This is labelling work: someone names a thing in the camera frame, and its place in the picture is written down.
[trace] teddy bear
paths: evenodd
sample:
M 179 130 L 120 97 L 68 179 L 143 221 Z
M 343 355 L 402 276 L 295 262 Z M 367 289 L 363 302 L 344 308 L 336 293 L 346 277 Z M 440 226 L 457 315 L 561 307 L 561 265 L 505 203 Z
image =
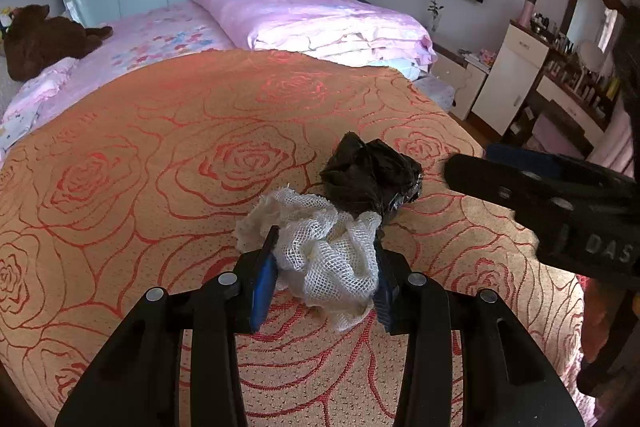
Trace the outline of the teddy bear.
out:
M 30 4 L 12 11 L 4 35 L 9 76 L 26 82 L 65 57 L 83 58 L 113 35 L 110 26 L 84 28 L 66 17 L 52 17 L 48 5 Z

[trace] white mesh cloth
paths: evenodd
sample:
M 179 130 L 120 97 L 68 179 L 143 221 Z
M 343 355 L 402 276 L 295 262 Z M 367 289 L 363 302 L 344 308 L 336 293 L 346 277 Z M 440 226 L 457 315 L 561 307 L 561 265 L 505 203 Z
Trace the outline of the white mesh cloth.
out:
M 353 219 L 321 196 L 280 188 L 260 197 L 236 224 L 235 236 L 239 251 L 257 250 L 278 225 L 278 288 L 288 287 L 307 306 L 322 307 L 334 328 L 344 331 L 372 307 L 378 287 L 373 241 L 380 222 L 375 212 Z

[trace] pink curtain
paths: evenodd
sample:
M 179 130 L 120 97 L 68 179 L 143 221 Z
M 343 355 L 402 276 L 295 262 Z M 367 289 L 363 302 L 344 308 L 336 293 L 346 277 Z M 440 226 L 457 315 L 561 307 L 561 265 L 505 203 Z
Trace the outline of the pink curtain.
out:
M 601 165 L 615 172 L 634 177 L 634 146 L 629 115 L 622 104 L 622 97 L 613 110 L 611 123 L 591 155 L 591 163 Z

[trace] pink thermos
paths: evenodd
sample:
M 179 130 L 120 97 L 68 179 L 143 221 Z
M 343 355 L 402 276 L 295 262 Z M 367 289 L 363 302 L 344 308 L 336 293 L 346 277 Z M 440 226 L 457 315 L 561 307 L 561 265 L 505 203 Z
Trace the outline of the pink thermos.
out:
M 524 0 L 522 13 L 518 18 L 518 24 L 520 26 L 524 26 L 525 28 L 529 27 L 529 23 L 531 22 L 531 18 L 533 17 L 533 11 L 536 9 L 537 2 L 538 0 Z

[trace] crumpled black bag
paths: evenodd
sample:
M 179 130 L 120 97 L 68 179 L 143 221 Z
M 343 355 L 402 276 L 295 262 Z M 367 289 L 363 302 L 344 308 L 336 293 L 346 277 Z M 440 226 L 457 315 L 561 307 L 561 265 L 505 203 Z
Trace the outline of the crumpled black bag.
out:
M 348 132 L 322 172 L 326 197 L 340 210 L 357 216 L 368 210 L 388 223 L 422 190 L 422 167 L 380 139 L 364 143 Z

